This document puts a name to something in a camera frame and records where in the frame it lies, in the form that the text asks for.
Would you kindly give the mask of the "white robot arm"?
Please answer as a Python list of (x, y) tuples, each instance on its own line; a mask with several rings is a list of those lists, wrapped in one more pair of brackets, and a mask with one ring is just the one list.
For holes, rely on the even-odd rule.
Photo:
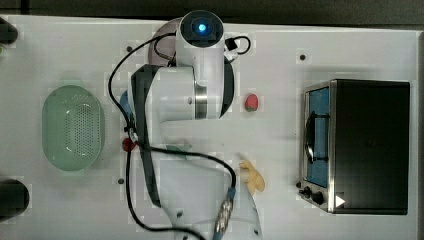
[(131, 77), (132, 134), (151, 202), (168, 216), (175, 240), (263, 240), (248, 187), (226, 162), (168, 147), (161, 126), (216, 120), (231, 106), (234, 73), (221, 19), (206, 10), (181, 18), (172, 64), (145, 64)]

